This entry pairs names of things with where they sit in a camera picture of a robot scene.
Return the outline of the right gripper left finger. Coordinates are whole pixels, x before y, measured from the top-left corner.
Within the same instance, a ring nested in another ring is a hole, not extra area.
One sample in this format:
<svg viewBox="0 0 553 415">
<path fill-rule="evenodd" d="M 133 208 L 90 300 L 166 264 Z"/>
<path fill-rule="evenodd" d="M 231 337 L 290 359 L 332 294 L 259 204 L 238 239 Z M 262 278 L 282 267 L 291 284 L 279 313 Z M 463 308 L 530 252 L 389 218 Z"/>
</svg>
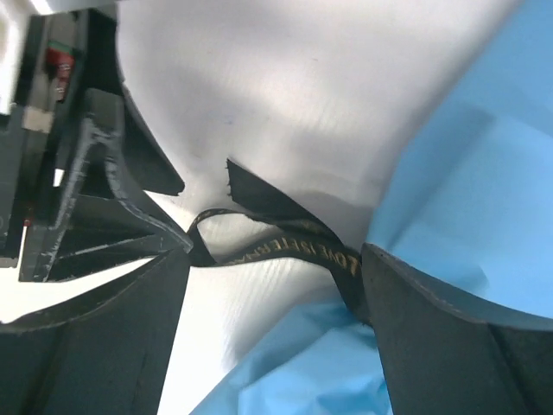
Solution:
<svg viewBox="0 0 553 415">
<path fill-rule="evenodd" d="M 155 414 L 186 292 L 182 250 L 1 327 L 3 414 Z"/>
</svg>

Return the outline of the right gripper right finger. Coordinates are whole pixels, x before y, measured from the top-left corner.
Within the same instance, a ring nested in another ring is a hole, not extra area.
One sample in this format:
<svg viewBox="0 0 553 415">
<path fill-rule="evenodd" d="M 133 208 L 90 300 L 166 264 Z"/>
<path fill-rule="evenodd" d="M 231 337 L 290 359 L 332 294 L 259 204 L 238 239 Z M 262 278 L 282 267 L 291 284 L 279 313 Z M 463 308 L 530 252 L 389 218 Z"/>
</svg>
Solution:
<svg viewBox="0 0 553 415">
<path fill-rule="evenodd" d="M 550 414 L 552 321 L 489 302 L 362 249 L 363 281 L 396 414 Z"/>
</svg>

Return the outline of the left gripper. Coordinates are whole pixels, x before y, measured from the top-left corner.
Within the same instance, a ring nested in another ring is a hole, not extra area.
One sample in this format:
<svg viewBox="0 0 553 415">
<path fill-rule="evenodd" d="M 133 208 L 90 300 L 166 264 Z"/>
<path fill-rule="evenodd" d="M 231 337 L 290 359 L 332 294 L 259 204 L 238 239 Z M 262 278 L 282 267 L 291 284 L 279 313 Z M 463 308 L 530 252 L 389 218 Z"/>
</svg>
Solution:
<svg viewBox="0 0 553 415">
<path fill-rule="evenodd" d="M 178 195 L 185 183 L 128 88 L 124 103 L 98 89 L 83 98 L 92 32 L 116 21 L 114 8 L 1 10 L 1 266 L 20 265 L 22 281 L 193 247 L 143 191 Z"/>
</svg>

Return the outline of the blue wrapping paper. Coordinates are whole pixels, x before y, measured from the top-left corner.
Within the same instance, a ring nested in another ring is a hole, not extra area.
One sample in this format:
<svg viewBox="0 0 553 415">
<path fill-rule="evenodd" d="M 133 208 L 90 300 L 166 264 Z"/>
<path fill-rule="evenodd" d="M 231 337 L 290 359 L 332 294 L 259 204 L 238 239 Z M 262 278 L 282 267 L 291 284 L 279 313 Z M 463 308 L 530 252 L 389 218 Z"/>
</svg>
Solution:
<svg viewBox="0 0 553 415">
<path fill-rule="evenodd" d="M 365 245 L 552 321 L 551 2 L 523 3 L 410 141 Z M 290 311 L 195 410 L 396 414 L 341 297 Z"/>
</svg>

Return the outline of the black printed ribbon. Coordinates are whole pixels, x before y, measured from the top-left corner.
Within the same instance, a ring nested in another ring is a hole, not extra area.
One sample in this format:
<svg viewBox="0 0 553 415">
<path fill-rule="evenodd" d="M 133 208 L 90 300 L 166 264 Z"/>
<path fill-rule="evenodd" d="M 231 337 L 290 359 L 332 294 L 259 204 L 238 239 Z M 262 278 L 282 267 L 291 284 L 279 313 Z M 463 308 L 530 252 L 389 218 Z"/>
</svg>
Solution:
<svg viewBox="0 0 553 415">
<path fill-rule="evenodd" d="M 372 326 L 362 280 L 360 253 L 345 245 L 323 221 L 249 170 L 228 160 L 230 196 L 249 219 L 277 228 L 221 259 L 208 251 L 199 224 L 215 216 L 235 214 L 227 208 L 201 212 L 188 229 L 194 247 L 190 252 L 195 267 L 245 265 L 270 259 L 293 258 L 319 265 L 331 273 L 346 307 L 362 323 Z"/>
</svg>

